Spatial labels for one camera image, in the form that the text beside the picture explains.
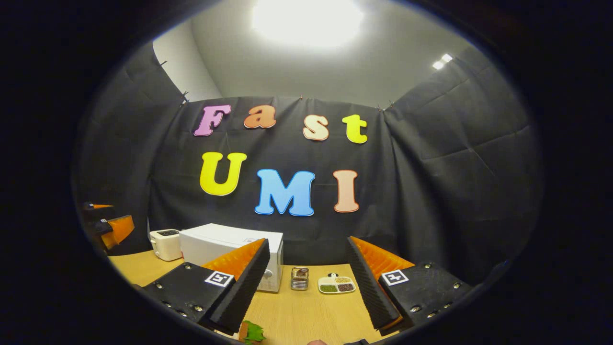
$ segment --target black fabric curtain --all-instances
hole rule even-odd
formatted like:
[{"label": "black fabric curtain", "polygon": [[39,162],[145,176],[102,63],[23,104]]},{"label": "black fabric curtain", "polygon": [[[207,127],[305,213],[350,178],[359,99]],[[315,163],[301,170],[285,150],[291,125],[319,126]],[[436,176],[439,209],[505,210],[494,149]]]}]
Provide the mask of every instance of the black fabric curtain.
[{"label": "black fabric curtain", "polygon": [[[116,76],[85,131],[79,162],[80,197],[117,205],[136,229],[112,254],[149,250],[151,230],[220,223],[284,233],[290,265],[345,263],[349,235],[412,262],[433,260],[471,284],[515,257],[528,240],[543,193],[534,127],[500,71],[471,48],[386,110],[286,97],[239,97],[187,103],[159,68],[152,49],[147,68]],[[194,136],[205,106],[230,104],[210,136]],[[248,129],[248,111],[275,107],[271,128]],[[307,115],[325,116],[330,136],[304,138]],[[368,123],[364,144],[350,142],[342,118]],[[202,154],[247,155],[237,188],[227,196],[199,185]],[[260,169],[275,169],[287,185],[311,171],[310,217],[257,214]],[[335,170],[358,173],[356,212],[338,213]]]}]

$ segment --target white wall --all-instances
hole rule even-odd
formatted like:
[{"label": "white wall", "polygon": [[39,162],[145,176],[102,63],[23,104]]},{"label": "white wall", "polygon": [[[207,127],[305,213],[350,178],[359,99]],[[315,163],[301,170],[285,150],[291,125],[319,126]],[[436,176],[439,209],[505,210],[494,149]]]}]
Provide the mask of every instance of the white wall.
[{"label": "white wall", "polygon": [[155,39],[153,51],[160,63],[167,61],[162,68],[181,92],[189,92],[188,100],[221,98],[194,41],[191,19]]}]

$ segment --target ceiling light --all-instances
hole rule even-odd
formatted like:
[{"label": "ceiling light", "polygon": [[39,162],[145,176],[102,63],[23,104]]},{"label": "ceiling light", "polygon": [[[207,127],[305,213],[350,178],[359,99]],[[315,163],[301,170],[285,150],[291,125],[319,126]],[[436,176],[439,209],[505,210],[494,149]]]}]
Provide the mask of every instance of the ceiling light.
[{"label": "ceiling light", "polygon": [[357,34],[363,16],[350,0],[260,0],[253,28],[284,44],[334,47]]}]

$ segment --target orange and black object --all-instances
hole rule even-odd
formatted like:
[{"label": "orange and black object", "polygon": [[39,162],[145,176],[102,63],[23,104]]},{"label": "orange and black object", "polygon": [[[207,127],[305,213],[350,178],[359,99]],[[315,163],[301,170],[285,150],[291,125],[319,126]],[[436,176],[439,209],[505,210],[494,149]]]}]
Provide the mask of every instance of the orange and black object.
[{"label": "orange and black object", "polygon": [[381,335],[447,312],[471,289],[439,265],[415,265],[353,236],[347,239],[347,256],[373,327]]},{"label": "orange and black object", "polygon": [[142,291],[188,320],[233,335],[269,260],[268,239],[260,239],[202,266],[183,263]]},{"label": "orange and black object", "polygon": [[134,230],[131,215],[119,216],[112,205],[84,203],[83,221],[85,230],[104,251],[117,246]]}]

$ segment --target leafy vegetable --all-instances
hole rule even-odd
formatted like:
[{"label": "leafy vegetable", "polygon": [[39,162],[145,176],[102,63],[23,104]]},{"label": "leafy vegetable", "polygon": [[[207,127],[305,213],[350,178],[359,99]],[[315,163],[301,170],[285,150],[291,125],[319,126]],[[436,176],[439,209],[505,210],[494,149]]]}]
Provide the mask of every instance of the leafy vegetable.
[{"label": "leafy vegetable", "polygon": [[243,321],[247,323],[247,336],[245,337],[245,344],[253,345],[251,341],[262,341],[266,339],[264,337],[264,329],[259,325],[252,323],[251,321]]}]

